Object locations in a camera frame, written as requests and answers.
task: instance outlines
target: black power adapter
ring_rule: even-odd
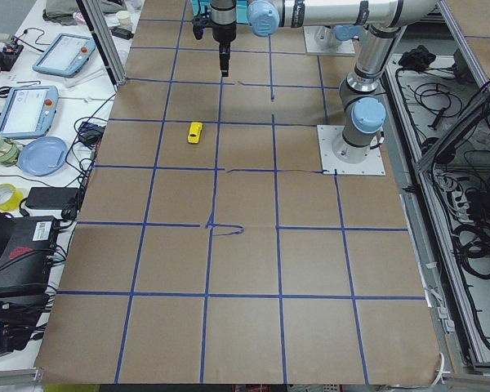
[[[78,127],[78,141],[87,147],[97,144],[104,135],[105,127],[83,121]]]
[[[111,34],[114,37],[123,38],[123,39],[131,39],[134,37],[134,34],[131,31],[122,29],[120,27],[115,27],[114,29],[112,29]]]
[[[8,44],[0,51],[0,71],[11,71],[24,45]]]

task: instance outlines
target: screen display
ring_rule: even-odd
[[[39,66],[65,71],[86,43],[86,39],[64,35],[45,55]]]
[[[2,134],[35,131],[48,91],[46,88],[15,91],[3,123]]]

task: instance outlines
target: cup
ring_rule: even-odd
[[[118,11],[116,13],[116,17],[118,18],[118,23],[120,24],[120,28],[132,31],[131,12]]]

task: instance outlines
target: blue tape grid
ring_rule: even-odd
[[[147,199],[147,204],[145,208],[145,217],[143,222],[114,222],[114,221],[81,221],[80,225],[123,225],[123,226],[141,226],[140,233],[140,242],[138,247],[138,252],[136,256],[136,263],[133,270],[133,277],[131,281],[131,290],[129,292],[105,292],[105,291],[74,291],[74,290],[61,290],[58,291],[60,294],[65,295],[81,295],[81,296],[128,296],[129,301],[127,304],[127,312],[125,316],[125,322],[123,327],[122,341],[120,344],[120,350],[118,355],[117,369],[114,378],[114,383],[119,383],[120,373],[123,367],[123,355],[125,350],[125,344],[127,341],[127,334],[129,329],[129,323],[131,318],[131,308],[133,304],[133,299],[135,297],[193,297],[193,298],[203,298],[203,329],[202,329],[202,349],[201,349],[201,358],[200,358],[200,373],[199,373],[199,382],[204,382],[205,376],[205,352],[206,352],[206,341],[207,341],[207,314],[208,308],[211,298],[270,298],[270,299],[278,299],[279,303],[279,322],[280,322],[280,345],[281,345],[281,360],[282,360],[282,371],[283,371],[283,383],[287,384],[289,380],[287,379],[287,359],[286,359],[286,350],[285,350],[285,331],[284,331],[284,316],[283,316],[283,300],[286,299],[307,299],[307,300],[349,300],[352,301],[353,309],[354,309],[354,319],[356,324],[356,333],[358,337],[359,343],[359,354],[363,366],[363,377],[365,383],[369,383],[368,370],[366,359],[363,350],[363,337],[361,333],[361,326],[359,322],[359,315],[357,309],[358,301],[424,301],[425,298],[423,296],[357,296],[354,292],[354,283],[350,266],[350,258],[349,258],[349,249],[347,243],[347,233],[349,231],[381,231],[381,232],[407,232],[408,230],[405,228],[372,228],[372,227],[346,227],[344,218],[343,218],[343,208],[341,204],[341,192],[339,187],[339,181],[337,178],[337,174],[333,176],[334,186],[336,189],[336,197],[340,215],[340,227],[311,227],[311,226],[287,226],[280,225],[279,223],[279,197],[278,197],[278,174],[280,172],[285,172],[283,170],[278,169],[277,162],[277,149],[276,149],[276,126],[278,125],[302,125],[302,126],[315,126],[313,124],[284,124],[284,123],[276,123],[274,115],[272,115],[271,123],[262,123],[262,122],[222,122],[221,121],[221,106],[223,101],[224,87],[227,85],[232,85],[233,83],[225,83],[221,79],[219,82],[184,82],[184,81],[176,81],[174,80],[174,74],[176,72],[176,62],[178,58],[178,53],[180,50],[190,50],[190,51],[216,51],[212,49],[194,49],[194,48],[180,48],[180,38],[184,28],[184,24],[188,22],[185,19],[185,12],[187,9],[187,4],[189,1],[185,1],[182,20],[149,20],[142,19],[143,21],[151,21],[151,22],[176,22],[180,23],[180,31],[178,35],[178,39],[176,41],[176,47],[133,47],[132,49],[170,49],[175,50],[174,61],[171,69],[171,77],[169,80],[157,80],[157,79],[147,79],[147,78],[133,78],[133,80],[140,80],[142,82],[164,82],[168,83],[168,91],[167,91],[167,100],[165,104],[165,108],[163,111],[163,118],[160,119],[132,119],[132,118],[111,118],[112,121],[135,121],[135,122],[152,122],[152,123],[161,123],[161,133],[158,139],[158,146],[156,149],[156,154],[154,158],[153,166],[131,166],[131,165],[96,165],[98,168],[119,168],[119,169],[145,169],[152,170],[153,175],[151,178],[151,183],[149,187],[149,194]],[[325,91],[328,90],[337,90],[338,87],[325,87],[323,85],[323,72],[321,61],[319,57],[317,57],[318,61],[318,71],[320,77],[320,86],[293,86],[293,85],[277,85],[274,84],[274,69],[272,63],[272,55],[273,54],[287,54],[287,55],[304,55],[304,53],[291,53],[284,51],[272,51],[272,42],[269,38],[269,50],[265,51],[256,51],[258,53],[268,53],[269,54],[269,85],[261,85],[261,84],[247,84],[247,86],[258,86],[258,87],[269,87],[271,93],[271,99],[274,99],[274,93],[276,88],[319,88],[321,89],[323,96],[323,110],[325,113],[325,118],[328,120],[327,116],[327,98]],[[205,123],[213,123],[217,125],[216,128],[216,154],[215,154],[215,164],[214,167],[161,167],[158,165],[159,153],[162,145],[162,137],[163,137],[163,128],[166,123],[190,123],[187,120],[166,120],[167,117],[167,109],[169,106],[169,99],[171,96],[171,90],[174,83],[186,83],[186,84],[214,84],[219,86],[220,88],[220,96],[219,96],[219,107],[218,107],[218,119],[215,122],[205,122]],[[269,169],[234,169],[235,171],[241,172],[272,172],[274,173],[274,195],[275,195],[275,209],[276,209],[276,241],[277,241],[277,266],[278,266],[278,294],[235,294],[235,293],[214,293],[210,292],[210,274],[211,274],[211,262],[212,262],[212,240],[215,236],[214,228],[218,225],[215,223],[215,210],[216,210],[216,195],[217,195],[217,178],[218,173],[220,171],[224,171],[224,168],[218,166],[218,157],[219,157],[219,147],[220,147],[220,135],[221,135],[221,125],[225,124],[239,124],[239,125],[269,125],[272,128],[272,141],[273,141],[273,149],[274,149],[274,170]],[[138,275],[138,269],[140,265],[140,257],[143,248],[143,242],[145,238],[145,231],[148,226],[158,226],[158,227],[191,227],[191,228],[201,228],[202,226],[199,224],[192,223],[159,223],[159,222],[149,222],[149,209],[150,202],[152,198],[152,193],[154,190],[154,182],[156,178],[159,176],[159,172],[161,170],[186,170],[186,171],[206,171],[206,172],[214,172],[214,183],[213,183],[213,193],[212,193],[212,213],[207,222],[206,228],[210,230],[209,235],[209,244],[207,249],[207,269],[206,269],[206,279],[205,279],[205,290],[204,292],[195,292],[195,293],[186,293],[186,292],[138,292],[136,291],[136,279]],[[282,253],[281,253],[281,232],[283,230],[329,230],[329,231],[339,231],[342,234],[343,245],[345,251],[345,260],[347,264],[347,271],[349,275],[349,285],[350,285],[350,295],[348,296],[324,296],[324,295],[289,295],[283,293],[283,274],[282,274]]]
[[[169,99],[171,97],[172,80],[174,78],[174,72],[176,70],[176,61],[178,59],[178,51],[179,51],[179,47],[180,47],[181,31],[183,29],[183,24],[184,24],[183,19],[185,18],[186,9],[187,9],[187,0],[185,0],[185,3],[184,3],[183,14],[182,14],[182,21],[180,23],[180,32],[178,33],[178,39],[176,40],[176,52],[175,52],[175,55],[174,55],[174,60],[172,62],[171,77],[169,79],[169,88],[167,90],[167,98],[166,98],[166,102],[165,102],[165,108],[163,109],[163,120],[165,120],[165,118],[167,117],[167,108],[169,106]],[[115,384],[118,384],[119,378],[120,378],[120,373],[122,371],[123,354],[124,354],[124,350],[125,350],[125,342],[127,340],[127,331],[128,331],[128,328],[129,328],[129,320],[130,320],[130,317],[131,317],[132,302],[133,302],[133,299],[134,299],[133,293],[134,293],[135,288],[136,288],[136,278],[138,276],[138,267],[140,266],[141,251],[142,251],[142,248],[143,248],[143,243],[144,243],[144,238],[145,238],[145,230],[147,228],[147,224],[146,223],[147,223],[147,220],[148,220],[148,217],[149,217],[150,202],[151,202],[151,198],[152,198],[152,195],[153,195],[154,182],[155,182],[156,176],[157,176],[156,166],[158,165],[158,157],[159,157],[159,153],[160,153],[160,147],[162,145],[163,128],[164,128],[164,126],[165,126],[165,123],[162,122],[162,129],[160,131],[160,136],[159,136],[159,139],[158,139],[158,146],[156,148],[156,154],[154,156],[154,166],[155,166],[155,168],[153,168],[153,175],[151,176],[150,187],[149,187],[149,195],[147,197],[147,205],[145,206],[144,220],[143,220],[143,224],[142,224],[142,228],[141,228],[140,243],[138,245],[138,252],[136,254],[136,263],[135,263],[134,272],[133,272],[133,275],[132,275],[131,291],[129,293],[129,301],[128,301],[128,304],[127,304],[127,312],[126,312],[126,315],[125,315],[125,323],[123,325],[122,342],[120,344],[120,351],[119,351],[119,355],[118,355],[118,363],[117,363],[117,367],[116,367],[116,374],[114,376],[114,383]]]

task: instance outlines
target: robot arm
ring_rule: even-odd
[[[354,72],[346,83],[368,94],[377,88],[402,27],[420,20],[437,0],[248,0],[249,24],[254,34],[268,36],[278,27],[306,25],[366,25],[367,40]]]
[[[249,5],[267,0],[248,0]],[[279,27],[365,25],[403,27],[427,15],[437,0],[268,0]]]
[[[211,0],[210,10],[200,9],[193,19],[196,39],[202,39],[203,29],[211,28],[212,37],[220,44],[221,76],[229,76],[230,43],[236,39],[236,0]]]
[[[278,27],[305,25],[366,25],[368,40],[353,73],[350,87],[362,93],[374,91],[395,45],[401,27],[427,15],[437,0],[247,0],[249,25],[266,37]],[[212,28],[220,44],[222,76],[229,75],[230,43],[236,38],[236,0],[211,0],[210,10],[193,19],[194,35],[201,39],[203,29]]]

